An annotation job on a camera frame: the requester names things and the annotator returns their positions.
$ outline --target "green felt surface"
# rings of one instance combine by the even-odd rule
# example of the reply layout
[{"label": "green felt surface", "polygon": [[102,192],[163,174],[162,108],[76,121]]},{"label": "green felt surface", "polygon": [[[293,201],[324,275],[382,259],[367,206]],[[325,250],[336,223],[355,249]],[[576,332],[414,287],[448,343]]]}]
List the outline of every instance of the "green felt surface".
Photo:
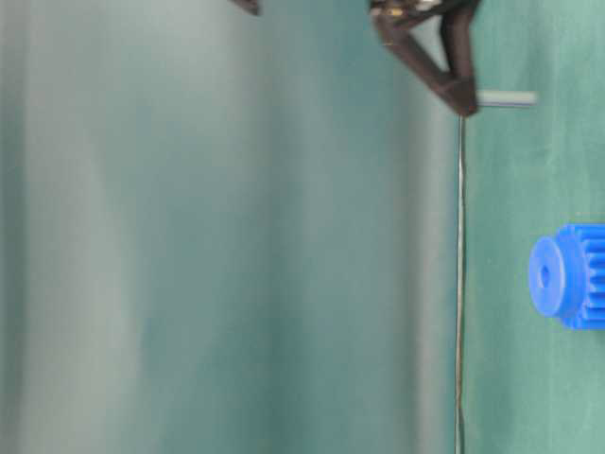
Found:
[{"label": "green felt surface", "polygon": [[565,222],[605,222],[605,4],[485,0],[480,85],[537,90],[531,110],[468,125],[464,442],[475,453],[600,452],[605,333],[533,308],[527,260]]}]

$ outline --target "gear teeth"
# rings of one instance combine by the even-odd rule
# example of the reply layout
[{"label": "gear teeth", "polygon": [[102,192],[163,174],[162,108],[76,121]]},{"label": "gear teeth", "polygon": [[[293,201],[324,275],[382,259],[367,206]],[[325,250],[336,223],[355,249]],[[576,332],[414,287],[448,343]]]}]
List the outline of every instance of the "gear teeth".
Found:
[{"label": "gear teeth", "polygon": [[586,295],[569,320],[574,328],[605,327],[605,226],[575,225],[586,276]]}]

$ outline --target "blue plastic gear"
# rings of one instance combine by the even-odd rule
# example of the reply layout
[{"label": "blue plastic gear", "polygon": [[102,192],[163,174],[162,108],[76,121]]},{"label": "blue plastic gear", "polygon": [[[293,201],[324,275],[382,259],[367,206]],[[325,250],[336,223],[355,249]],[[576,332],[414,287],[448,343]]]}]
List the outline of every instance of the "blue plastic gear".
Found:
[{"label": "blue plastic gear", "polygon": [[605,225],[567,224],[540,238],[529,259],[529,290],[546,317],[572,329],[605,329]]}]

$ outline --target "gray fabric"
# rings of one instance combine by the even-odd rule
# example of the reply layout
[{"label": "gray fabric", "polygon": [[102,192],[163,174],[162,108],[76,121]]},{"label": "gray fabric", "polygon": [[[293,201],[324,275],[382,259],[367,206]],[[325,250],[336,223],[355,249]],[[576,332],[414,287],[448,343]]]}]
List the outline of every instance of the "gray fabric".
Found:
[{"label": "gray fabric", "polygon": [[364,2],[3,0],[7,453],[442,453],[454,117]]}]

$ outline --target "metal pin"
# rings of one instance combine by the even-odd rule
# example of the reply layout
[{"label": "metal pin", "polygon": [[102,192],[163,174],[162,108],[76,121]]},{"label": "metal pin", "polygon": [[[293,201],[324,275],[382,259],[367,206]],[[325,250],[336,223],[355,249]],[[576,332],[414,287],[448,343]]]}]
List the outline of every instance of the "metal pin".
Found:
[{"label": "metal pin", "polygon": [[480,90],[477,97],[481,107],[527,108],[538,103],[536,92]]}]

